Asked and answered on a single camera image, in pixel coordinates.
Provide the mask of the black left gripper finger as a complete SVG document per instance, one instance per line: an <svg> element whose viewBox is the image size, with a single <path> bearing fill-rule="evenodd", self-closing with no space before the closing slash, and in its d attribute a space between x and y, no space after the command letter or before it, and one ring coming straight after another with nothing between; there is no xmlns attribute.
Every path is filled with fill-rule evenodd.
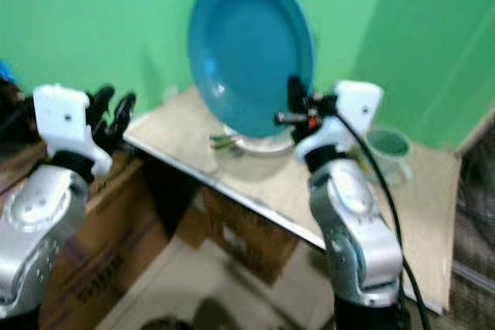
<svg viewBox="0 0 495 330"><path fill-rule="evenodd" d="M133 118L135 104L137 104L135 92L127 92L120 98L114 109L114 136L123 137Z"/></svg>
<svg viewBox="0 0 495 330"><path fill-rule="evenodd" d="M99 87L95 93L87 93L89 105L86 107L86 122L98 123L102 121L113 96L114 88L108 85Z"/></svg>

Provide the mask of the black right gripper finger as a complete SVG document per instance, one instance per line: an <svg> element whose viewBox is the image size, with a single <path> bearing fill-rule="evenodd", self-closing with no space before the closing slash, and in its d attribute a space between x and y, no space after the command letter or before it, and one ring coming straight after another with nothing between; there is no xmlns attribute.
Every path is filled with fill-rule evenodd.
<svg viewBox="0 0 495 330"><path fill-rule="evenodd" d="M297 75L288 78L288 111L293 114L308 114L310 110L310 89Z"/></svg>

